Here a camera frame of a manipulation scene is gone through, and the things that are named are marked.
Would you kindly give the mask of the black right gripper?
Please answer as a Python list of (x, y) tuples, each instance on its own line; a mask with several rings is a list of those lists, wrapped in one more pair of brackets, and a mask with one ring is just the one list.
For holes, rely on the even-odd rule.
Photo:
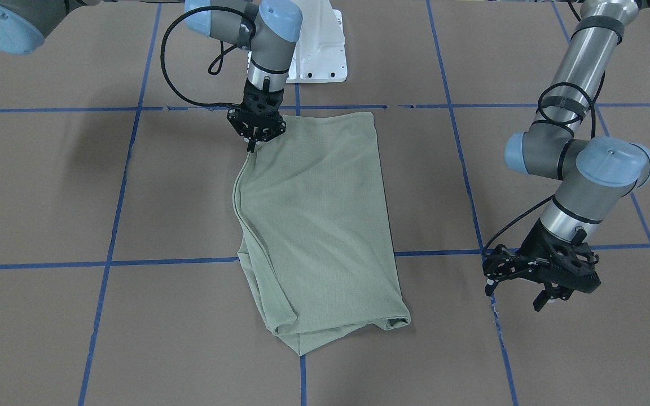
[[(243, 122), (277, 121), (281, 118), (279, 108), (283, 100), (283, 89), (265, 91), (247, 80), (243, 90)], [(257, 141), (248, 139), (246, 152), (255, 153)]]

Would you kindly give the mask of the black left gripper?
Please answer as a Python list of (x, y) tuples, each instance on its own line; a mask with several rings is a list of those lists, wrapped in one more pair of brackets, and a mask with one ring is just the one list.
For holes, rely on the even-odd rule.
[(595, 269), (599, 256), (585, 241), (586, 236), (586, 231), (578, 228), (570, 241), (564, 241), (550, 233), (540, 220), (529, 231), (520, 247), (520, 269), (532, 281), (555, 284), (544, 285), (532, 303), (534, 311), (561, 298), (560, 287), (592, 293), (601, 285)]

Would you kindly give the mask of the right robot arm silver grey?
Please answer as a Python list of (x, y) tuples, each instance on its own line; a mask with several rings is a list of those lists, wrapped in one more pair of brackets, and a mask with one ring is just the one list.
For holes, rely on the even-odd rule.
[[(96, 1), (0, 1), (0, 51), (31, 54), (74, 10)], [(166, 29), (160, 46), (162, 76), (183, 101), (199, 107), (227, 109), (227, 120), (254, 153), (286, 131), (280, 113), (284, 88), (304, 16), (291, 1), (184, 1), (184, 11)], [(224, 57), (235, 49), (250, 54), (240, 103), (204, 103), (180, 92), (169, 77), (165, 55), (170, 34), (184, 24), (220, 43), (219, 56), (207, 71), (219, 74)]]

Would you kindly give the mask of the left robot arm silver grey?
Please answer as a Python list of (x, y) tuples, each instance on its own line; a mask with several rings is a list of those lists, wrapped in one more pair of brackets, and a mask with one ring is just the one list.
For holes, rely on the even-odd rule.
[(576, 131), (594, 114), (601, 80), (625, 27), (637, 18), (639, 1), (586, 1), (581, 21), (551, 85), (537, 101), (531, 126), (507, 142), (509, 169), (560, 181), (545, 209), (514, 253), (500, 246), (506, 259), (485, 265), (494, 272), (490, 295), (503, 279), (543, 285), (534, 310), (574, 292), (591, 293), (600, 280), (596, 255), (589, 246), (596, 229), (617, 201), (650, 180), (650, 149), (611, 136), (578, 139)]

